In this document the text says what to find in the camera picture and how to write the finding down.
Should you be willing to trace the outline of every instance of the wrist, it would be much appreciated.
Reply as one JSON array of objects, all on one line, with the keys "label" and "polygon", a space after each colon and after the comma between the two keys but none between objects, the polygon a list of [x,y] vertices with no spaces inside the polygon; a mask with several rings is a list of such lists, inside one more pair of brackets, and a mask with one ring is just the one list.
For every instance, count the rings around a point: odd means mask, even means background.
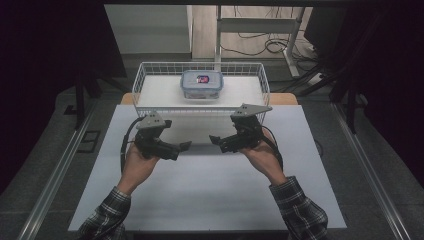
[{"label": "wrist", "polygon": [[283,172],[280,172],[279,174],[270,175],[268,177],[268,180],[270,181],[272,186],[279,186],[288,181],[286,175],[284,175]]},{"label": "wrist", "polygon": [[134,190],[137,188],[136,185],[131,184],[130,182],[125,181],[125,179],[122,178],[116,187],[120,192],[125,193],[128,196],[131,196],[132,192],[134,192]]}]

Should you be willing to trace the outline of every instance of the checkered shirt sleeve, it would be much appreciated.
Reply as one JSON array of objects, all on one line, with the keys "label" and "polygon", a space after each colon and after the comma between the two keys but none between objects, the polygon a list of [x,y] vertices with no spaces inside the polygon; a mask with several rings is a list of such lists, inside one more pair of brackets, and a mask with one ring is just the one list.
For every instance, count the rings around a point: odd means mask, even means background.
[{"label": "checkered shirt sleeve", "polygon": [[327,239],[327,214],[305,196],[296,177],[279,186],[270,186],[292,239]]},{"label": "checkered shirt sleeve", "polygon": [[[102,204],[96,208],[94,213],[85,220],[79,228],[79,239],[92,239],[111,226],[123,220],[129,212],[131,197],[120,192],[114,187],[110,194],[103,200]],[[114,231],[111,231],[102,239],[121,240],[126,239],[124,224],[120,224]]]}]

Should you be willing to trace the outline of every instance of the plastic container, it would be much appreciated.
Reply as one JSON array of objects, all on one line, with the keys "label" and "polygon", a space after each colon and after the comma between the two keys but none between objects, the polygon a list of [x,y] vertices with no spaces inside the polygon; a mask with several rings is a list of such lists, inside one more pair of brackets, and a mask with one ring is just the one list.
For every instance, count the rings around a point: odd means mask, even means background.
[{"label": "plastic container", "polygon": [[181,75],[180,85],[186,99],[218,99],[224,79],[217,71],[188,70]]}]

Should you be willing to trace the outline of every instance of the wall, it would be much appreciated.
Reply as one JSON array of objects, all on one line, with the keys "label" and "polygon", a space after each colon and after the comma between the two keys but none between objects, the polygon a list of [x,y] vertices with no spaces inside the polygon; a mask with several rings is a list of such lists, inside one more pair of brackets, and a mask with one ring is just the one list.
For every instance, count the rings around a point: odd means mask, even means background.
[{"label": "wall", "polygon": [[190,53],[191,6],[105,5],[121,54]]}]

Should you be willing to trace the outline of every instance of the human hand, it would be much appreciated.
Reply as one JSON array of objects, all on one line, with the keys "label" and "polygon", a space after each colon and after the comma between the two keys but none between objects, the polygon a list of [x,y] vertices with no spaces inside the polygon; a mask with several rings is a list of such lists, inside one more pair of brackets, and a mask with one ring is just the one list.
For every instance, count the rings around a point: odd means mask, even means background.
[{"label": "human hand", "polygon": [[121,180],[117,188],[119,191],[131,195],[131,193],[152,174],[159,157],[152,156],[150,159],[143,157],[141,152],[131,143],[126,159]]},{"label": "human hand", "polygon": [[[271,133],[265,128],[262,129],[265,137],[270,139],[274,144],[275,141]],[[243,153],[249,159],[252,166],[264,174],[272,185],[277,186],[287,182],[283,169],[281,169],[272,148],[263,140],[255,148],[243,148],[239,152]]]}]

